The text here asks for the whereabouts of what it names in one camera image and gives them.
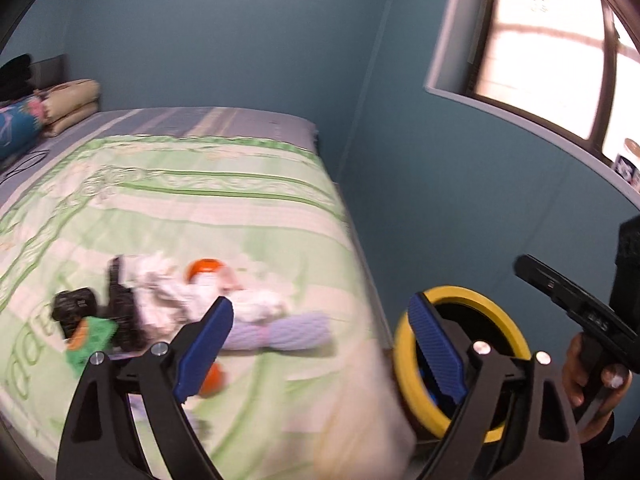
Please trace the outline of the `green orange snack packet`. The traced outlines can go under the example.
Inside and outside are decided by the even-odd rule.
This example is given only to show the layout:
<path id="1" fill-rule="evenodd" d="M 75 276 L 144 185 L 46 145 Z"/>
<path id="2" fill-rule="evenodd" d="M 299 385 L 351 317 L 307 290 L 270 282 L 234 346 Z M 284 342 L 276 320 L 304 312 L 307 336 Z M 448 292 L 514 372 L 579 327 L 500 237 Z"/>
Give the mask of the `green orange snack packet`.
<path id="1" fill-rule="evenodd" d="M 108 318 L 87 316 L 80 321 L 65 349 L 66 362 L 76 377 L 82 374 L 94 352 L 111 348 L 116 330 L 117 324 Z"/>

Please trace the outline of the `window with brown frame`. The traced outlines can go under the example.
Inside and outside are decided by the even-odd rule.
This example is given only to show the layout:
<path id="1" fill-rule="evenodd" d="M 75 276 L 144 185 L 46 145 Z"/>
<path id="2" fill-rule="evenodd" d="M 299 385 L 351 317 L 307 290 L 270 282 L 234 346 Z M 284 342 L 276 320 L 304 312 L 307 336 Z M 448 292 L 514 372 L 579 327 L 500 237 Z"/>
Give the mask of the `window with brown frame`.
<path id="1" fill-rule="evenodd" d="M 631 203 L 612 165 L 639 143 L 639 51 L 606 0 L 447 0 L 427 92 L 557 146 Z"/>

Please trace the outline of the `grey pink cloth bundle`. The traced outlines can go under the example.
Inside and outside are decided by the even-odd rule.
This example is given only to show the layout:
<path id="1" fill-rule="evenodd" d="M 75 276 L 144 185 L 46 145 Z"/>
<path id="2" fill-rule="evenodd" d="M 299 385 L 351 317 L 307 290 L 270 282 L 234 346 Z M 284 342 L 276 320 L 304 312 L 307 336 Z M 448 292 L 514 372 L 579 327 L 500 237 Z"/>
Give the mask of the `grey pink cloth bundle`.
<path id="1" fill-rule="evenodd" d="M 331 340 L 329 318 L 322 312 L 307 312 L 260 323 L 235 322 L 222 350 L 299 352 L 325 346 Z"/>

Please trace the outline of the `blue floral folded blanket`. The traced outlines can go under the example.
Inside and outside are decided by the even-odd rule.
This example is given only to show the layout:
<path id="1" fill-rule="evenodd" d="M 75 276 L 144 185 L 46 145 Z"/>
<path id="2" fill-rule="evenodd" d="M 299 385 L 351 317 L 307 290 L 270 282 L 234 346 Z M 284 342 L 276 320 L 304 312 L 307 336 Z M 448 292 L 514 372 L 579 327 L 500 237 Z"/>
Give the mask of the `blue floral folded blanket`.
<path id="1" fill-rule="evenodd" d="M 32 148 L 40 135 L 46 116 L 39 96 L 11 103 L 1 109 L 0 156 L 2 162 Z"/>

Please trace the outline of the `green white patterned quilt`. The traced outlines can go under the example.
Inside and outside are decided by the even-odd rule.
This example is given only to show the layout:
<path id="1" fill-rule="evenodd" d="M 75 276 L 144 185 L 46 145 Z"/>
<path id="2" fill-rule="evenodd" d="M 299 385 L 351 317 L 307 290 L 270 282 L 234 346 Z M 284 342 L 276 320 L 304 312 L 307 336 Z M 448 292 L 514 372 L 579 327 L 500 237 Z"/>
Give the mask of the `green white patterned quilt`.
<path id="1" fill-rule="evenodd" d="M 152 308 L 146 282 L 185 283 L 194 263 L 228 266 L 283 314 L 321 313 L 331 331 L 304 352 L 227 352 L 224 388 L 186 402 L 227 479 L 399 479 L 414 447 L 376 338 L 347 212 L 315 154 L 255 139 L 112 136 L 79 143 L 1 205 L 1 409 L 53 462 L 77 385 L 50 315 L 54 296 L 107 298 L 107 266 Z"/>

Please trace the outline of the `small jar on windowsill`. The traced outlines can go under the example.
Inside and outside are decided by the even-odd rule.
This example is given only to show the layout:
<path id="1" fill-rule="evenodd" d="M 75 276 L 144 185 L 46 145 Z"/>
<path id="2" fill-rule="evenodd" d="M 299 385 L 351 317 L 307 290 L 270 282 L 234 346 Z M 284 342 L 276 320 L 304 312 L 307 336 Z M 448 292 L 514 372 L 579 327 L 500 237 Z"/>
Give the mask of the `small jar on windowsill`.
<path id="1" fill-rule="evenodd" d="M 640 146 L 631 138 L 626 138 L 616 155 L 612 169 L 634 190 L 640 190 Z"/>

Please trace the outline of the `black plastic bag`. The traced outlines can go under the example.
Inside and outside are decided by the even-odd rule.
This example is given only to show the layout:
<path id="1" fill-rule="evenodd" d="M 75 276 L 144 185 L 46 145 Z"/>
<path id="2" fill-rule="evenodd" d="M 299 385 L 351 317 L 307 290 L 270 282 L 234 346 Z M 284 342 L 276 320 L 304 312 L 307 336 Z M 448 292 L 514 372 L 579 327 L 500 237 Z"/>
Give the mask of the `black plastic bag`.
<path id="1" fill-rule="evenodd" d="M 108 303 L 106 316 L 116 325 L 112 345 L 123 352 L 138 352 L 146 347 L 134 291 L 120 282 L 122 258 L 113 258 L 108 264 Z"/>
<path id="2" fill-rule="evenodd" d="M 97 315 L 96 295 L 88 287 L 63 290 L 54 296 L 51 318 L 60 324 L 65 339 L 73 336 L 84 318 Z"/>

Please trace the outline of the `white tissue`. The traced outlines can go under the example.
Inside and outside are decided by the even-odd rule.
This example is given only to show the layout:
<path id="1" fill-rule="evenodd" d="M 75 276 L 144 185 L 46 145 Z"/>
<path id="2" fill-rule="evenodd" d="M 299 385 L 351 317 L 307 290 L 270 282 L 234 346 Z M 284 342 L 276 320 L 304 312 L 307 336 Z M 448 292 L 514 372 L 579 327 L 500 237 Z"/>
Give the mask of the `white tissue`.
<path id="1" fill-rule="evenodd" d="M 242 285 L 226 264 L 219 272 L 200 274 L 189 283 L 161 252 L 123 256 L 120 278 L 134 291 L 142 327 L 161 335 L 200 320 L 218 297 L 231 301 L 234 318 L 241 322 L 267 322 L 288 314 L 281 295 Z"/>

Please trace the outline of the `grey padded headboard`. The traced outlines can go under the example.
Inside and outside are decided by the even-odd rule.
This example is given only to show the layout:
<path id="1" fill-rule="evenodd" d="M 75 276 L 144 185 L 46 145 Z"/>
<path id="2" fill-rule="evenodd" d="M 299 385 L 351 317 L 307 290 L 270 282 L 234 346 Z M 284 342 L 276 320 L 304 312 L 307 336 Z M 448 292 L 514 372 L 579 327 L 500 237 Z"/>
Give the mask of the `grey padded headboard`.
<path id="1" fill-rule="evenodd" d="M 67 80 L 68 56 L 60 54 L 30 64 L 32 76 L 30 84 L 38 90 L 44 90 L 62 84 Z"/>

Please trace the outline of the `beige folded blanket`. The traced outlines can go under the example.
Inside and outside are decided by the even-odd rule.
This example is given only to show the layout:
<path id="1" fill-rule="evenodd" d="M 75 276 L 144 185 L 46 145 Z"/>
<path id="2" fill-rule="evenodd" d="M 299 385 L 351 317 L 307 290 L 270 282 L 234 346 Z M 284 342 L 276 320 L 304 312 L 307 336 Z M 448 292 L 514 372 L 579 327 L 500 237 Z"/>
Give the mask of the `beige folded blanket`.
<path id="1" fill-rule="evenodd" d="M 38 93 L 42 101 L 43 135 L 59 136 L 66 129 L 90 117 L 100 108 L 100 84 L 92 79 L 76 79 Z"/>

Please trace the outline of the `striped grey bed sheet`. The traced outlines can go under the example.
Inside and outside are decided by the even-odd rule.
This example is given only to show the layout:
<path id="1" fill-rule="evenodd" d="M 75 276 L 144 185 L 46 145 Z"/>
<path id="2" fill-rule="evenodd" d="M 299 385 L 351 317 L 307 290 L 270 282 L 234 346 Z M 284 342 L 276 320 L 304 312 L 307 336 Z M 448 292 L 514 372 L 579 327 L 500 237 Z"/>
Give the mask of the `striped grey bed sheet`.
<path id="1" fill-rule="evenodd" d="M 28 189 L 28 180 L 58 156 L 93 138 L 148 136 L 249 136 L 283 141 L 315 152 L 318 130 L 307 119 L 239 107 L 151 107 L 99 112 L 44 140 L 1 174 L 1 205 L 9 206 Z"/>

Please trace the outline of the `black clothing pile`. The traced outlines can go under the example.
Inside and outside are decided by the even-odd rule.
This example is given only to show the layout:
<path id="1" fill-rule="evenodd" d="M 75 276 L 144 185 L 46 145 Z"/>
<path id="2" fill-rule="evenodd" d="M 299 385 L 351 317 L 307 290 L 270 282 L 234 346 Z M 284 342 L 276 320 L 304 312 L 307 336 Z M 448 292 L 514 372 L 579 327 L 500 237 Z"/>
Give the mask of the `black clothing pile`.
<path id="1" fill-rule="evenodd" d="M 0 101 L 17 101 L 34 91 L 32 79 L 32 57 L 25 53 L 0 68 Z"/>

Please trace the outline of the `yellow rimmed trash bin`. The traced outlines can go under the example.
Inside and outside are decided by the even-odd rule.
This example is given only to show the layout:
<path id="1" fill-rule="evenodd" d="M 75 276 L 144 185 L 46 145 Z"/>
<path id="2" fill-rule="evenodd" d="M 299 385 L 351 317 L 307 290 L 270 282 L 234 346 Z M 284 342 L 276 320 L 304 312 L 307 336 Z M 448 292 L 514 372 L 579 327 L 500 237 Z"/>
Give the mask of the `yellow rimmed trash bin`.
<path id="1" fill-rule="evenodd" d="M 394 374 L 421 432 L 440 439 L 471 388 L 468 350 L 484 341 L 503 356 L 532 352 L 512 318 L 489 298 L 461 286 L 416 292 L 395 333 Z"/>

